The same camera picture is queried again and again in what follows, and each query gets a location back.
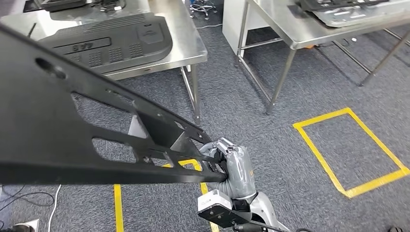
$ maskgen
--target cable on floor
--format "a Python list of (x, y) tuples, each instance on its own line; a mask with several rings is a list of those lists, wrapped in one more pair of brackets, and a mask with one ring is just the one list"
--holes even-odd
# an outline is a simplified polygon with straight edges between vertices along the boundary
[(51, 212), (50, 219), (48, 220), (48, 232), (50, 232), (51, 219), (53, 218), (54, 212), (56, 211), (56, 208), (57, 208), (57, 196), (59, 195), (60, 188), (61, 188), (61, 185), (59, 185), (59, 188), (57, 189), (56, 195), (54, 197), (54, 208), (53, 208), (53, 211)]
[(222, 26), (222, 23), (217, 24), (217, 25), (208, 25), (208, 26), (204, 26), (204, 27), (200, 27), (200, 28), (196, 28), (196, 29), (215, 28), (215, 27), (219, 27), (219, 26)]
[(0, 202), (5, 202), (6, 200), (15, 197), (19, 192), (21, 192), (21, 191), (24, 189), (24, 186), (25, 186), (25, 185), (23, 185), (23, 187), (21, 187), (21, 189), (20, 189), (19, 191), (17, 191), (16, 193), (10, 194), (10, 193), (8, 193), (8, 192), (6, 192), (6, 191), (4, 190), (4, 187), (5, 187), (5, 186), (4, 186), (4, 185), (1, 185), (1, 191), (2, 191), (3, 193), (5, 193), (5, 194), (6, 194), (7, 196), (9, 196), (9, 197), (6, 198), (6, 199), (4, 199), (4, 200), (1, 200)]
[(297, 229), (296, 232), (313, 232), (313, 231), (306, 229), (306, 228), (300, 228), (300, 229)]
[[(346, 42), (346, 44), (343, 44), (344, 47), (350, 46), (350, 43), (347, 39), (343, 39), (343, 41)], [(321, 45), (321, 44), (319, 44), (319, 45), (317, 45), (317, 47), (331, 47), (331, 46), (335, 46), (335, 45), (334, 44), (330, 44), (330, 45)]]
[[(17, 193), (13, 194), (13, 197), (15, 197), (15, 198), (14, 198), (12, 201), (10, 201), (9, 203), (7, 203), (5, 206), (3, 206), (2, 208), (0, 208), (0, 211), (2, 211), (3, 209), (5, 209), (5, 208), (8, 207), (9, 205), (11, 205), (13, 202), (17, 201), (18, 199), (26, 200), (27, 202), (29, 202), (29, 203), (31, 203), (31, 204), (34, 204), (34, 205), (36, 205), (36, 206), (40, 206), (40, 207), (52, 206), (52, 205), (54, 204), (54, 202), (55, 202), (54, 197), (53, 197), (50, 193), (48, 193), (48, 192), (31, 192), (31, 193), (23, 194), (23, 195), (18, 196), (18, 197), (15, 196), (16, 194), (17, 194)], [(52, 203), (51, 203), (51, 204), (39, 204), (39, 203), (34, 203), (34, 202), (31, 202), (31, 201), (28, 201), (27, 199), (24, 199), (24, 198), (23, 198), (23, 197), (30, 196), (30, 195), (34, 195), (34, 194), (45, 194), (45, 195), (51, 197)], [(4, 221), (0, 220), (0, 223), (1, 223), (1, 227), (0, 227), (0, 230), (1, 230), (1, 229), (3, 229), (3, 227), (4, 227)]]

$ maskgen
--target black tray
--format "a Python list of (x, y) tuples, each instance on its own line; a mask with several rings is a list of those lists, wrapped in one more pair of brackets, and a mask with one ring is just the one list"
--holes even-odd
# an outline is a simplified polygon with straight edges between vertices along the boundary
[(61, 11), (70, 8), (84, 6), (87, 0), (45, 0), (41, 8), (46, 11)]
[(39, 42), (100, 73), (154, 62), (172, 49), (165, 18), (153, 13), (60, 29)]
[(371, 6), (389, 0), (300, 0), (304, 11), (328, 11), (349, 6)]

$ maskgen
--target gray carpet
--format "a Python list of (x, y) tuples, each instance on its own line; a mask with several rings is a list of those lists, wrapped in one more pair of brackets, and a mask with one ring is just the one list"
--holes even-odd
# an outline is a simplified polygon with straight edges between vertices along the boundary
[[(198, 27), (221, 22), (220, 11)], [(409, 26), (394, 28), (399, 34)], [(329, 177), (292, 124), (345, 107), (359, 118), (404, 163), (410, 166), (410, 47), (403, 47), (368, 86), (356, 84), (366, 73), (332, 44), (297, 52), (294, 64), (271, 115), (265, 100), (241, 68), (221, 27), (200, 30), (208, 62), (199, 65), (202, 125), (216, 139), (225, 136), (249, 148), (256, 186), (272, 200), (279, 220), (291, 230), (316, 232), (383, 232), (391, 225), (409, 228), (410, 178), (404, 177), (348, 199)], [(270, 29), (251, 32), (249, 42), (272, 38)], [(396, 40), (385, 32), (340, 41), (374, 67)], [(277, 79), (287, 47), (283, 43), (256, 47), (245, 58), (270, 86)], [(138, 93), (192, 121), (191, 106), (178, 70), (120, 81)], [(79, 101), (83, 117), (95, 124), (127, 131), (130, 118), (89, 101)], [(396, 170), (381, 149), (349, 117), (341, 116), (306, 127), (306, 132), (331, 165), (345, 189)], [(127, 150), (97, 143), (102, 156), (127, 161)], [(7, 187), (9, 192), (18, 187)], [(54, 194), (56, 186), (27, 187)], [(198, 184), (124, 185), (124, 228), (130, 231), (210, 232), (208, 222), (195, 215)], [(63, 186), (51, 231), (115, 231), (113, 187)], [(46, 229), (52, 207), (17, 201), (0, 213), (6, 226), (40, 218)]]

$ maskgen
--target mounting hole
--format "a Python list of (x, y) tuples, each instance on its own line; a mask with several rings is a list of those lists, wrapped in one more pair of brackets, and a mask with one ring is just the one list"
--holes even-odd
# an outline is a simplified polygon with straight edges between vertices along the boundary
[(53, 65), (45, 59), (36, 58), (37, 65), (48, 73), (52, 77), (56, 77), (58, 79), (65, 79), (67, 75), (63, 72), (63, 69), (59, 66)]

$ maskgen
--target table top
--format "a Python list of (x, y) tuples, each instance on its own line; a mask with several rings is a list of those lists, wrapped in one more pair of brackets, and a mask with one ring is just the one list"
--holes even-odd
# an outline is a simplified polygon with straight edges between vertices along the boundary
[(28, 35), (34, 23), (31, 38), (40, 40), (53, 35), (59, 29), (103, 21), (111, 18), (153, 12), (165, 17), (171, 33), (173, 47), (164, 58), (148, 64), (130, 67), (104, 75), (120, 80), (124, 78), (192, 65), (207, 60), (207, 50), (190, 18), (188, 9), (181, 0), (128, 0), (126, 7), (115, 12), (100, 12), (100, 8), (74, 8), (50, 13), (44, 10), (2, 17), (0, 22)]
[(312, 13), (304, 12), (297, 0), (246, 0), (291, 49), (300, 49), (384, 28), (410, 23), (410, 14), (331, 28)]

